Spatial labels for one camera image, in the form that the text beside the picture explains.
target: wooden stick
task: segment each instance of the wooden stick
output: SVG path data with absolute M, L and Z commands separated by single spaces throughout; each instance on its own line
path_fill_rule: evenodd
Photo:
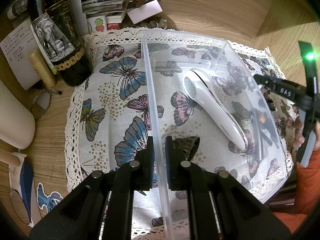
M 11 165 L 20 165 L 20 159 L 18 156 L 13 155 L 9 152 L 6 152 L 0 149 L 0 162 L 4 162 Z

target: wine bottle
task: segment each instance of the wine bottle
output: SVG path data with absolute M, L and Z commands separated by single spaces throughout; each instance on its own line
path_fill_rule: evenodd
M 68 0 L 28 0 L 31 25 L 44 51 L 69 86 L 91 74 L 91 64 L 76 30 Z

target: human hand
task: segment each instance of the human hand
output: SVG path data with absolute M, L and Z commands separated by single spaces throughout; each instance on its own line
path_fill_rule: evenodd
M 300 133 L 300 130 L 303 129 L 303 123 L 301 122 L 299 117 L 297 117 L 297 119 L 294 121 L 294 127 L 296 128 L 296 130 L 295 130 L 293 146 L 300 147 L 304 143 L 305 138 Z M 314 152 L 317 150 L 320 150 L 320 123 L 319 122 L 316 122 L 315 134 L 317 136 L 317 139 L 316 139 L 315 146 L 313 148 Z

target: elephant illustration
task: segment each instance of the elephant illustration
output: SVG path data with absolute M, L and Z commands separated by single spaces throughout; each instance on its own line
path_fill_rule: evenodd
M 53 56 L 49 50 L 49 44 L 57 55 L 69 48 L 67 38 L 63 35 L 61 30 L 59 30 L 59 28 L 50 20 L 43 20 L 42 22 L 40 22 L 36 28 L 36 34 L 39 41 L 44 45 L 44 50 L 46 51 L 50 59 L 52 59 Z M 56 40 L 62 41 L 64 45 L 64 49 L 62 51 L 58 50 Z

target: white cylinder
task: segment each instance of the white cylinder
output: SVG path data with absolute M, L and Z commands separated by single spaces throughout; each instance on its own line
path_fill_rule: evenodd
M 0 139 L 18 149 L 27 148 L 35 135 L 33 115 L 0 80 Z

